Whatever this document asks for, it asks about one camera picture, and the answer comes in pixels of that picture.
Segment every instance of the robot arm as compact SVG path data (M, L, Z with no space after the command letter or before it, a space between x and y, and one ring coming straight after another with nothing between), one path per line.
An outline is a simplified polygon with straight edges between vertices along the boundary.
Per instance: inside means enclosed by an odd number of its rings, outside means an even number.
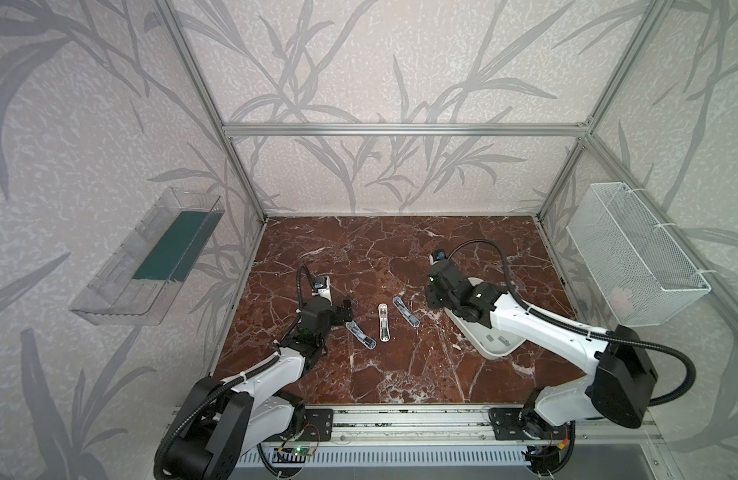
M513 333L585 372L581 379L538 389L529 397L522 410L528 435L540 437L541 432L553 426L597 416L629 428L641 426L657 382L657 372L643 348L601 340L609 334L607 330L522 302L509 289L466 278L443 255L434 253L431 259L434 258L437 260L432 260L427 287L431 308L444 307L461 321ZM623 326L614 334L638 341L638 335Z
M351 315L349 300L343 307L331 304L329 277L317 277L313 285L313 296L275 342L276 352L237 375L206 377L193 386L156 453L157 479L228 478L250 448L304 428L304 400L281 389L315 367L331 327Z

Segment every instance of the aluminum frame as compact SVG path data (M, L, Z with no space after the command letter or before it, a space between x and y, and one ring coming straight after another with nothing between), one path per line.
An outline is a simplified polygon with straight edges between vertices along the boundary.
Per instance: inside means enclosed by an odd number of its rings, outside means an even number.
M253 245L251 247L251 255L247 259L246 265L244 265L244 271L239 277L239 284L235 286L233 301L228 306L228 310L225 312L225 316L223 317L222 324L220 326L219 334L217 335L217 338L215 338L215 341L211 346L211 362L204 368L203 371L201 371L201 376L208 376L211 372L214 372L215 368L217 367L217 363L220 361L222 346L225 345L225 339L228 338L228 332L230 331L230 327L233 324L233 317L235 316L235 312L237 310L237 307L239 306L239 302L241 301L241 295L243 295L244 293L246 282L249 281L251 268L255 265L255 255L257 255L257 250L259 250L260 248L262 237L265 235L265 229L267 228L268 220L266 219L262 221L262 227L260 228L260 231L257 232L257 235L255 235L255 241L253 242Z
M566 180L568 180L569 176L577 167L577 162L580 157L582 157L582 151L585 150L585 147L582 145L582 139L583 137L577 137L577 140L575 140L574 146L568 152L561 170L558 171L556 179L553 180L553 183L550 185L550 190L545 196L545 200L543 200L539 205L539 212L537 213L538 220L544 219L548 214L550 207L553 206L553 202L556 201L558 196L561 194L561 190L563 190L563 187L566 185Z
M622 54L617 67L612 73L612 77L608 80L608 83L604 87L601 97L595 103L593 111L588 117L588 133L591 134L598 127L598 124L604 119L606 112L611 108L612 102L617 96L617 93L622 89L622 85L628 79L628 76L632 73L633 67L638 60L641 58L649 43L652 42L652 38L659 30L664 17L668 14L671 5L674 0L652 0L647 5L641 22L633 33L631 42L628 44L627 49Z
M673 4L673 1L674 0L652 0L652 2L646 7L641 18L641 22L638 24L638 27L636 27L628 47L622 54L619 63L617 63L617 66L614 68L614 72L612 72L612 76L606 83L601 96L598 97L598 101L595 102L595 106L585 122L585 133L581 134L579 138L577 138L577 144L575 144L576 148L582 147L582 140L593 134L594 130L598 127L598 124L600 124L604 119L606 112L612 107L612 103L614 102L617 93L622 89L622 85L631 74L633 67L652 41L654 34L659 30L662 22L664 21L665 15L668 14L668 11ZM574 171L581 153L581 151L572 150L572 153L567 156L566 162L563 167L561 167L558 177L551 185L550 191L545 197L545 201L543 201L542 205L539 207L538 215L540 221L545 218L550 205L556 201L561 190L563 190L563 186L566 184L568 176Z
M431 136L580 137L585 124L322 124L280 123L222 125L229 137Z
M534 445L535 440L495 440L489 408L514 404L319 405L335 410L331 440L323 446ZM609 420L577 421L580 444L662 444L651 413L641 428L625 428Z
M170 43L172 43L172 47L176 50L177 58L180 60L182 67L188 74L190 83L193 85L196 94L199 96L201 106L204 108L207 117L209 117L211 129L214 130L215 135L217 136L220 148L225 152L228 159L230 159L233 173L241 182L241 187L244 189L247 197L249 197L249 200L255 207L255 213L259 219L265 220L267 215L265 215L265 210L262 208L262 203L257 197L255 189L251 186L249 175L246 173L244 165L241 163L241 159L236 153L235 148L233 148L230 140L222 131L222 120L214 101L211 100L209 89L207 88L206 81L199 70L199 65L195 58L193 58L193 53L190 51L187 37L182 31L180 20L177 18L177 11L173 8L172 2L169 0L151 0L151 2L153 3L153 11L158 18L159 23L163 26Z
M534 216L533 219L534 225L537 227L537 231L539 232L539 238L543 241L545 250L547 250L548 256L550 257L550 263L553 264L553 268L556 270L556 275L558 275L558 279L561 280L561 286L566 293L568 302L572 304L572 310L574 310L578 320L592 325L592 320L585 316L582 308L579 306L574 289L568 282L568 279L571 278L571 276L568 274L568 271L566 271L566 267L561 261L561 257L558 255L558 252L556 252L556 247L553 246L550 235L545 231L545 226L542 222L537 220L536 216Z
M641 449L654 480L684 480L684 475L666 443L641 445Z
M528 216L524 212L355 212L347 216ZM346 216L345 212L286 212L287 218L299 216Z
M689 238L683 233L681 228L676 226L662 208L657 206L656 202L652 200L652 197L645 191L641 190L642 187L639 182L633 177L630 171L626 170L622 164L617 161L617 158L604 145L604 143L597 139L594 135L589 135L584 140L584 145L588 147L589 151L598 159L598 162L604 167L607 172L612 175L614 180L626 183L635 191L638 198L640 198L644 205L652 212L654 216L662 224L669 228L668 232L674 238L678 246L686 253L689 259L701 270L712 270L713 267L709 265L708 261L704 258L704 255L700 254L694 245L690 242ZM729 325L732 332L738 335L738 297L729 287L725 280L723 280L718 274L708 272L705 275L705 279L710 284L710 293L708 298L713 301L718 314L724 319Z

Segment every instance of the white wire basket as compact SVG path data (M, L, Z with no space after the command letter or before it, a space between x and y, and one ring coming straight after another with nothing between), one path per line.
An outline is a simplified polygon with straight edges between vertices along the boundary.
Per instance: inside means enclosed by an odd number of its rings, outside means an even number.
M566 229L622 325L659 325L710 291L627 184L591 184Z

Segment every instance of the wallpaper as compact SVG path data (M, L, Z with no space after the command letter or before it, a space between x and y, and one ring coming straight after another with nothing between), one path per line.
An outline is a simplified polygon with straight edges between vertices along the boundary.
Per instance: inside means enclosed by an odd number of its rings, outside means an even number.
M648 1L174 4L226 123L576 123ZM284 215L533 214L572 143L234 140L265 208Z
M270 137L236 150L274 214L526 215L539 211L572 141Z
M647 2L178 0L225 121L584 121Z
M738 294L738 0L676 2L596 134ZM655 417L686 478L738 478L738 340L693 312L670 340L714 382Z
M591 183L613 181L598 159L585 153L553 203L543 227L558 256L562 278L572 287L588 323L614 328L617 321L566 231ZM644 184L648 188L648 179ZM657 426L686 480L738 480L738 340L707 297L692 303L661 326L639 327L642 340L687 353L697 366L690 393L652 407ZM654 396L674 389L684 367L669 356L650 352L659 381Z
M0 1L0 480L145 478L259 232L148 2ZM159 326L68 311L167 186L226 212Z
M596 134L738 294L738 2L673 8Z

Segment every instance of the metal bracket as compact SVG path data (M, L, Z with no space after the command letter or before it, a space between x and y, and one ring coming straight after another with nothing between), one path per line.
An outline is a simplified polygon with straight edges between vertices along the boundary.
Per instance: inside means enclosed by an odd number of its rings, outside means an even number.
M335 411L331 408L307 408L305 410L305 424L318 428L318 432L313 428L306 428L299 438L301 442L329 442L331 440L331 430L335 421Z
M495 440L537 440L537 438L528 436L521 429L519 422L520 412L520 407L489 409L489 418L493 420L492 429L494 430ZM553 427L553 429L543 432L543 436L539 439L550 440L551 438L562 437L561 429Z

